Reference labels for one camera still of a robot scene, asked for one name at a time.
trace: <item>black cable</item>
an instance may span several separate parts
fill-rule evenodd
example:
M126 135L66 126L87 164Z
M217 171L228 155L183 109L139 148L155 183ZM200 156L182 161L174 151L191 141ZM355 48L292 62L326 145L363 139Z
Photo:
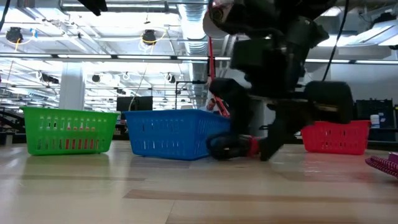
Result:
M337 43L340 40L341 34L343 33L343 28L344 28L344 25L346 23L347 14L348 14L348 6L349 6L349 0L346 0L346 4L345 4L345 8L344 8L343 20L342 20L341 25L340 25L340 30L338 31L338 34L337 34L335 46L333 47L333 50L331 51L329 62L328 62L328 65L326 67L325 74L323 75L322 81L326 80L326 76L328 75L328 72L329 72L329 69L330 69L331 61L333 60L333 57L335 56L335 52L336 52L336 49L337 49Z
M10 7L10 2L11 2L11 0L6 1L6 5L4 6L4 10L2 12L2 18L0 21L0 32L1 32L2 26L4 25L4 22L6 21L6 15L8 12L8 8Z

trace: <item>ceiling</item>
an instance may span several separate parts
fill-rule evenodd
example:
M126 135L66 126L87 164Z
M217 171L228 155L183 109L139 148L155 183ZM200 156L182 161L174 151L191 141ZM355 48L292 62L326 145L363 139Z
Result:
M90 54L90 55L207 55L207 39L201 36L201 21L184 19L184 10L196 6L196 11L205 12L206 1L172 0L167 1L112 1L108 0L109 12L95 16L76 0L12 0L11 7L0 32L0 52L19 54ZM366 30L368 20L375 19L380 13L391 9L395 12L395 1L354 1L349 12L345 29L358 34ZM341 19L341 13L329 12L318 22L333 34ZM11 27L22 28L24 40L15 45L6 39ZM142 42L145 30L154 30L156 44L149 47ZM391 37L398 34L391 32ZM215 56L229 56L236 37L213 39ZM310 52L309 58L328 58L330 46L317 47ZM342 59L383 59L391 56L388 47L372 44L367 46L341 46L336 58ZM43 82L43 75L62 81L63 63L67 60L25 60L0 58L0 85L2 99L0 107L18 111L19 106L45 106L56 108L59 104L60 85ZM117 60L84 61L87 74L85 109L114 111L118 96L154 96L156 110L175 108L175 84L170 83L168 75L176 81L206 80L205 63L192 64L191 60L169 63L168 61L137 62ZM218 63L218 74L228 69L228 63ZM93 75L101 77L93 82ZM114 87L124 90L119 94ZM179 84L181 94L177 97L177 108L181 106L201 106L207 96L205 85Z

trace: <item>green basket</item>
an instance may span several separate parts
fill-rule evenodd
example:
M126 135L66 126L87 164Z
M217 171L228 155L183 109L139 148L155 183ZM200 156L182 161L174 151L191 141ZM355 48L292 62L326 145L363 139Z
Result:
M107 152L117 113L22 107L32 155Z

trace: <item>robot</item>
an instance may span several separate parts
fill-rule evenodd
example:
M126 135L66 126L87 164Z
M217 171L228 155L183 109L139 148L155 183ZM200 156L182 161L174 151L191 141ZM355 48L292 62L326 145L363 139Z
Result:
M259 153L262 161L268 161L287 138L315 121L340 124L351 121L353 97L346 83L312 81L304 86L304 91L296 91L299 78L305 75L309 50L329 38L314 19L335 2L232 0L217 4L209 1L207 22L225 34L246 34L250 38L234 44L230 68L244 72L245 80L251 83L247 90L230 78L211 82L209 90L228 104L231 119L229 132L208 137L206 145L212 157L227 160ZM252 99L264 100L275 111L267 137L255 141L242 135L253 116Z

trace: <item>wall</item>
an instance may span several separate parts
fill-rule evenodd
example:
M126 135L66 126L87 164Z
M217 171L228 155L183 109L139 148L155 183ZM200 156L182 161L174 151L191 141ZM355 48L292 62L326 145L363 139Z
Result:
M392 98L398 104L397 65L332 65L331 79L347 82L354 100Z

